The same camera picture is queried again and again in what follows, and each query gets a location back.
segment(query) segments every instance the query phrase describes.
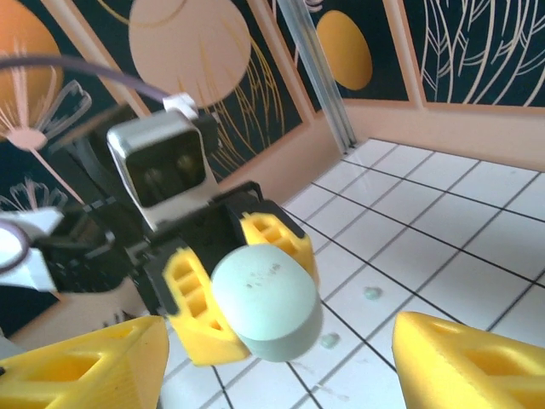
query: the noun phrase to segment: line drawing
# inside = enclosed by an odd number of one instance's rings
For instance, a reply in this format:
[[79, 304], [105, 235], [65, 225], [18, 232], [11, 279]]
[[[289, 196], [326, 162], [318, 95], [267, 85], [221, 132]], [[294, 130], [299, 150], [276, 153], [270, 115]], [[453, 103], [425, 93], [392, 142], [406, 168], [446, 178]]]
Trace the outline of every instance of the line drawing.
[[0, 196], [0, 212], [62, 208], [67, 202], [68, 196], [58, 188], [50, 189], [45, 183], [26, 177], [25, 181], [9, 189], [9, 196]]
[[[0, 55], [27, 55], [26, 46], [14, 39], [14, 52], [1, 50]], [[75, 124], [91, 108], [91, 96], [76, 80], [66, 84], [55, 96], [58, 74], [51, 66], [47, 92], [38, 98], [34, 107], [29, 107], [26, 67], [15, 67], [10, 71], [14, 86], [14, 104], [11, 101], [0, 102], [0, 141], [7, 140], [21, 151], [32, 154], [75, 200], [82, 203], [77, 193], [48, 164], [40, 150]]]
[[545, 3], [404, 0], [428, 102], [545, 107]]

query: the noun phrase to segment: peach wall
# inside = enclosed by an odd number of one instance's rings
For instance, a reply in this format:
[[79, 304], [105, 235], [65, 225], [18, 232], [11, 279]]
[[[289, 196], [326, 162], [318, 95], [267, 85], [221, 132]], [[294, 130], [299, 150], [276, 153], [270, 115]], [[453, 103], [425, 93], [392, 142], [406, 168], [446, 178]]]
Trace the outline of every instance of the peach wall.
[[341, 159], [324, 115], [302, 125], [223, 181], [222, 189], [254, 180], [263, 193], [284, 203]]
[[425, 107], [408, 29], [398, 0], [384, 0], [409, 97], [416, 108], [346, 101], [359, 141], [378, 138], [545, 171], [545, 115], [540, 108]]
[[104, 322], [111, 324], [112, 316], [120, 310], [129, 314], [141, 314], [145, 310], [130, 281], [106, 294], [70, 295], [64, 298], [63, 303], [50, 308], [10, 340], [23, 349], [35, 349], [100, 329]]

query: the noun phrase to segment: light blue object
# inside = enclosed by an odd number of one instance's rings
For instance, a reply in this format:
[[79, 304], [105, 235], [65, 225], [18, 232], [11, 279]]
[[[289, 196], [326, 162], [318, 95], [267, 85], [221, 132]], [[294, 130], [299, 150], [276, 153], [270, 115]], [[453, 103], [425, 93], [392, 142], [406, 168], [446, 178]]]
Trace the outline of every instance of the light blue object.
[[341, 341], [341, 336], [336, 332], [331, 332], [330, 334], [324, 335], [320, 338], [320, 345], [326, 349], [334, 348], [339, 341]]
[[368, 300], [375, 301], [381, 297], [382, 290], [378, 287], [365, 287], [364, 295]]

